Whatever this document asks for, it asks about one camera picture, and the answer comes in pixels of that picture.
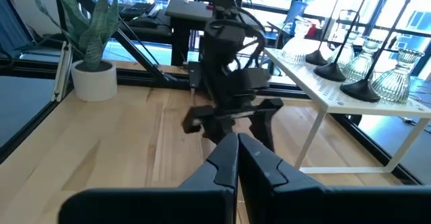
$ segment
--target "clear glass vase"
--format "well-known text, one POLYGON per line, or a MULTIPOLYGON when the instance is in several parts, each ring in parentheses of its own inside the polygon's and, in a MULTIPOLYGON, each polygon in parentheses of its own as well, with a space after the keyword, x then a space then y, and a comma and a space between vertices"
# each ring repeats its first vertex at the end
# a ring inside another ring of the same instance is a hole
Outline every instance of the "clear glass vase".
MULTIPOLYGON (((355 52, 353 50, 353 42, 358 37, 359 32, 356 30, 352 30, 349 34, 349 37, 347 38, 347 42, 344 44, 343 50, 341 52, 341 55, 338 58, 338 67, 340 69, 343 69, 348 63, 350 63, 354 57, 355 52)), ((333 63, 335 58, 337 58, 338 52, 341 50, 341 46, 338 46, 331 54, 331 56, 328 58, 328 63, 333 63)))
POLYGON ((400 48, 395 68, 372 82, 375 92, 384 100, 406 103, 410 92, 410 71, 423 55, 416 50, 400 48))
POLYGON ((297 20, 295 25, 295 37, 290 39, 283 47, 282 56, 286 62, 292 64, 305 63, 306 41, 305 36, 311 28, 311 24, 297 20))
POLYGON ((365 78, 373 62, 372 56, 382 46, 382 43, 381 40, 376 40, 368 36, 364 37, 361 53, 341 69, 346 78, 346 82, 356 82, 365 78))

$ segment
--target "potted plant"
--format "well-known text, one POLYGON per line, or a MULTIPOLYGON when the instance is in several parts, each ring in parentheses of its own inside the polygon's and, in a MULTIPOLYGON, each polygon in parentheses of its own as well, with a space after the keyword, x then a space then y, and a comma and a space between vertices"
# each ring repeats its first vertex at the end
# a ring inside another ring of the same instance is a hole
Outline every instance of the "potted plant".
POLYGON ((50 16, 41 0, 34 1, 37 8, 61 29, 82 59, 71 67, 77 97, 90 102, 114 97, 117 94, 117 70, 114 63, 103 61, 102 55, 106 43, 121 22, 118 0, 114 0, 111 6, 108 0, 97 1, 91 19, 84 17, 76 0, 60 0, 67 31, 50 16))

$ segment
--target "wooden tabletop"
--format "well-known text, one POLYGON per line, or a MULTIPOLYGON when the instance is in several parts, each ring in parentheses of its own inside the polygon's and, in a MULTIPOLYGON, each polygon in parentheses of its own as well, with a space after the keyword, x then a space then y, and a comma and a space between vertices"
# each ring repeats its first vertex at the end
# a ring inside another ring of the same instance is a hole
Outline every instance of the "wooden tabletop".
MULTIPOLYGON (((105 102, 70 93, 0 165, 0 223, 54 224, 61 204, 86 188, 178 186, 215 147, 200 133, 184 134, 190 102, 187 91, 145 87, 119 86, 105 102)), ((272 122, 275 150, 293 163, 316 110, 307 101, 284 102, 272 122)), ((250 133, 249 126, 241 119, 235 130, 250 133)), ((314 141, 304 165, 378 165, 330 116, 314 141)), ((327 185, 400 184, 391 174, 313 177, 327 185)), ((237 223, 248 223, 241 191, 237 223)))

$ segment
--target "wall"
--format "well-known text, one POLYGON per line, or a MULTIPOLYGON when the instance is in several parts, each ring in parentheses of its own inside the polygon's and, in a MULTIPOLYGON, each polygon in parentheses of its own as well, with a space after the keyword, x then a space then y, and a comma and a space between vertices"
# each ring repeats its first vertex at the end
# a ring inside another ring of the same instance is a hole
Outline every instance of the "wall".
MULTIPOLYGON (((33 0, 14 0, 15 7, 24 22, 35 29, 39 35, 59 33, 58 29, 45 15, 40 13, 33 0)), ((55 0, 42 0, 51 16, 59 22, 57 2, 55 0)))

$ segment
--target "white table leg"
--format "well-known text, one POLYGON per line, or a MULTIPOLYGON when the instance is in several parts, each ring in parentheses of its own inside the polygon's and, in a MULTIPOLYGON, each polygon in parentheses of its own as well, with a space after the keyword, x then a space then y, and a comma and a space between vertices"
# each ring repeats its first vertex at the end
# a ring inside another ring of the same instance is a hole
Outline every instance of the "white table leg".
POLYGON ((408 136, 405 138, 403 144, 398 148, 398 151, 392 156, 392 159, 385 166, 385 170, 387 173, 391 173, 401 161, 401 158, 405 153, 409 150, 410 146, 415 142, 416 138, 423 131, 426 125, 429 123, 430 119, 421 118, 413 130, 410 131, 408 136))
POLYGON ((319 113, 317 114, 316 120, 314 120, 314 123, 313 123, 313 125, 311 127, 311 130, 310 130, 310 132, 308 134, 308 137, 305 140, 305 144, 302 147, 301 152, 299 153, 299 156, 298 156, 298 158, 296 160, 295 168, 297 170, 300 169, 300 167, 302 165, 302 162, 304 161, 304 158, 307 155, 308 150, 310 149, 312 140, 316 136, 317 130, 319 129, 320 125, 322 124, 323 119, 325 118, 325 116, 326 116, 326 111, 319 110, 319 113))

